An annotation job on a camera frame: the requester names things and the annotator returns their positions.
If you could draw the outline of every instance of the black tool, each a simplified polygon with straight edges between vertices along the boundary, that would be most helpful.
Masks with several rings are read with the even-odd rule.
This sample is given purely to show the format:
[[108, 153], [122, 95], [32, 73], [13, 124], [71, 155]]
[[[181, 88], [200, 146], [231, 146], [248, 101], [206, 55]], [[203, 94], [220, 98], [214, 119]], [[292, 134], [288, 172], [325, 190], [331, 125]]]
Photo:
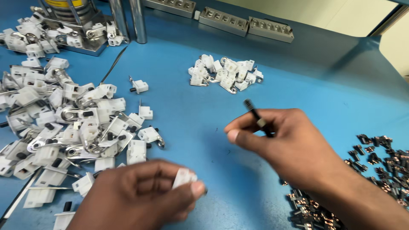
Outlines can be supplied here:
[[272, 138], [273, 135], [271, 134], [268, 126], [266, 126], [266, 124], [267, 124], [266, 121], [258, 115], [258, 113], [256, 112], [256, 109], [254, 108], [254, 106], [252, 104], [252, 101], [250, 101], [250, 99], [246, 99], [246, 100], [244, 100], [244, 105], [253, 114], [253, 116], [256, 118], [257, 125], [265, 133], [265, 135], [267, 137], [269, 137], [269, 138]]

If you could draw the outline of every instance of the blue work surface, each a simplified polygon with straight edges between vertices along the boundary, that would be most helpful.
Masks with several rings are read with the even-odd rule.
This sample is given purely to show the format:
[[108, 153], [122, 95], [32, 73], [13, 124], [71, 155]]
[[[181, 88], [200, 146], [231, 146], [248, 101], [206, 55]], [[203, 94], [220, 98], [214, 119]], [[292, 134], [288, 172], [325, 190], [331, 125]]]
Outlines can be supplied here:
[[[29, 2], [9, 2], [10, 7], [1, 8], [1, 27], [16, 26], [18, 18], [29, 16]], [[118, 87], [115, 98], [126, 99], [127, 114], [138, 112], [139, 99], [154, 111], [153, 120], [146, 120], [144, 128], [150, 124], [159, 128], [166, 147], [161, 150], [154, 145], [148, 149], [148, 158], [164, 158], [194, 169], [209, 189], [185, 222], [165, 229], [293, 229], [288, 221], [291, 207], [285, 198], [289, 186], [281, 186], [264, 160], [229, 144], [223, 133], [226, 124], [246, 112], [246, 98], [259, 108], [303, 109], [342, 158], [350, 158], [347, 152], [359, 144], [355, 135], [361, 133], [387, 135], [393, 138], [394, 149], [409, 148], [405, 146], [409, 85], [380, 53], [380, 37], [351, 37], [213, 0], [198, 2], [197, 9], [205, 6], [242, 18], [288, 23], [295, 39], [288, 44], [251, 34], [242, 38], [192, 19], [145, 10], [148, 43], [132, 42], [105, 82]], [[110, 14], [107, 4], [97, 2], [97, 7]], [[108, 47], [100, 57], [68, 51], [56, 56], [69, 60], [67, 72], [76, 83], [98, 84], [123, 47]], [[236, 95], [218, 83], [190, 86], [187, 69], [202, 54], [215, 59], [255, 60], [264, 83]], [[3, 47], [0, 57], [2, 70], [26, 59]], [[146, 81], [149, 91], [140, 95], [129, 92], [128, 75]], [[15, 139], [7, 128], [1, 129], [0, 135], [1, 145]], [[382, 158], [388, 156], [382, 147], [376, 152]], [[123, 161], [124, 153], [117, 165]], [[374, 166], [368, 166], [363, 174], [374, 176]], [[12, 190], [21, 187], [13, 185], [14, 180], [0, 178], [2, 194], [6, 191], [12, 197]], [[72, 182], [69, 178], [63, 186]], [[63, 204], [73, 201], [76, 210], [82, 197], [72, 191], [57, 191], [52, 203], [32, 209], [22, 208], [24, 200], [3, 226], [5, 230], [52, 229], [54, 214], [62, 212]]]

